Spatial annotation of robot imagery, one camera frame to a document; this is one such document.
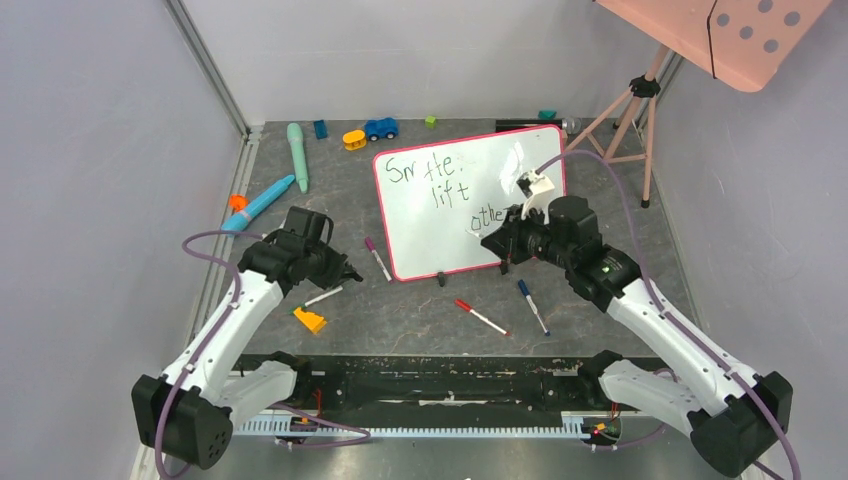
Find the pink framed whiteboard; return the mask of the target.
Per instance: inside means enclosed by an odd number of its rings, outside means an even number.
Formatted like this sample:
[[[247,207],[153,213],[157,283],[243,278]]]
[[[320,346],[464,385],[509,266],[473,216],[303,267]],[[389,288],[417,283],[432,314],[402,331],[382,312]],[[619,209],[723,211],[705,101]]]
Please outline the pink framed whiteboard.
[[[381,152],[373,160],[391,271],[399,281],[498,266],[485,236],[525,197],[516,182],[563,150],[555,126]]]

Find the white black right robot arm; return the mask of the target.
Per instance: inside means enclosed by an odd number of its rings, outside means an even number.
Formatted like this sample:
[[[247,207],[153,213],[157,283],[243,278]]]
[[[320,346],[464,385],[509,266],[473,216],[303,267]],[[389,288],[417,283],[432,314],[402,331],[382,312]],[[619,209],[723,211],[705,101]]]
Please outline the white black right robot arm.
[[[652,416],[686,435],[726,477],[758,465],[775,444],[788,444],[789,381],[777,371],[758,373],[700,331],[636,261],[603,241],[586,199],[557,198],[546,214],[514,205],[481,245],[504,266],[535,258],[561,268],[578,296],[636,334],[677,376],[661,378],[605,350],[579,370],[585,405],[612,402]]]

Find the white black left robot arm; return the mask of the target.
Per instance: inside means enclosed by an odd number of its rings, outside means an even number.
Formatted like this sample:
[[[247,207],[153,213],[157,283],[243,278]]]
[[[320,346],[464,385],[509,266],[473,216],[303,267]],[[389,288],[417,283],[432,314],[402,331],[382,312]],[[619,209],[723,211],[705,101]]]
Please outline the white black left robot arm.
[[[292,207],[281,227],[255,241],[237,264],[224,267],[232,282],[224,299],[190,344],[158,376],[142,375],[131,389],[140,441],[154,452],[160,478],[166,461],[185,468],[214,466],[234,431],[261,411],[285,402],[302,407],[315,386],[309,360],[277,351],[233,380],[231,372],[264,322],[291,290],[308,281],[323,290],[361,281],[347,255],[330,245],[333,220]]]

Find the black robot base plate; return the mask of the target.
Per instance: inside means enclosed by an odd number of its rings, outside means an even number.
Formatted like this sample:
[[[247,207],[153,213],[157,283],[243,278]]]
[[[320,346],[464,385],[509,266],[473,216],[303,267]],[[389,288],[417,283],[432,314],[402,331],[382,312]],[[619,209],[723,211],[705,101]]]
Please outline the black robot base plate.
[[[365,428],[554,427],[610,414],[581,357],[300,355],[284,403]]]

